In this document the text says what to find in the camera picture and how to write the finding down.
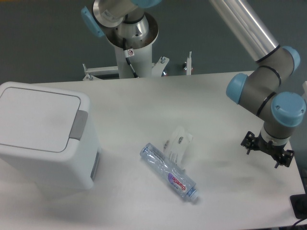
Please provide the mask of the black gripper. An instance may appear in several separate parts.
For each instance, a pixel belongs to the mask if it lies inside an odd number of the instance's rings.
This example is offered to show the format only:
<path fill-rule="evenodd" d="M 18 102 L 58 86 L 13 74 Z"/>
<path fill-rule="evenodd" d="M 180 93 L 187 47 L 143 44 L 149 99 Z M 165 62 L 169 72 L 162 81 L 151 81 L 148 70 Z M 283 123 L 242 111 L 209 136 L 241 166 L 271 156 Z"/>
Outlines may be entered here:
<path fill-rule="evenodd" d="M 287 168 L 290 167 L 294 157 L 293 150 L 284 150 L 286 145 L 284 140 L 280 142 L 279 139 L 265 139 L 261 133 L 258 137 L 255 137 L 254 133 L 248 131 L 240 145 L 247 150 L 247 155 L 249 155 L 251 150 L 254 150 L 275 156 L 275 168 L 278 168 L 280 165 Z"/>

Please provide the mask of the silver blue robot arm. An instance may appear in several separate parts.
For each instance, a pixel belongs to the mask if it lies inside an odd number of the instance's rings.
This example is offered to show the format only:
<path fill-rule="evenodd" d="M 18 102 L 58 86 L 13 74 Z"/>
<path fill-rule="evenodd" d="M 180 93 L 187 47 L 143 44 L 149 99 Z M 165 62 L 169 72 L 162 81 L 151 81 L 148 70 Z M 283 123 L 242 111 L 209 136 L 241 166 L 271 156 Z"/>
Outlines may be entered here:
<path fill-rule="evenodd" d="M 158 25 L 145 12 L 157 4 L 156 0 L 96 0 L 91 8 L 82 8 L 81 17 L 91 33 L 105 36 L 113 45 L 120 78 L 162 75 L 163 69 L 152 62 Z M 292 47 L 278 44 L 245 0 L 213 0 L 211 5 L 258 65 L 250 75 L 235 75 L 226 88 L 232 101 L 264 122 L 258 136 L 248 132 L 241 144 L 289 167 L 295 153 L 284 147 L 304 118 L 306 102 L 296 93 L 276 89 L 297 69 L 300 56 Z"/>

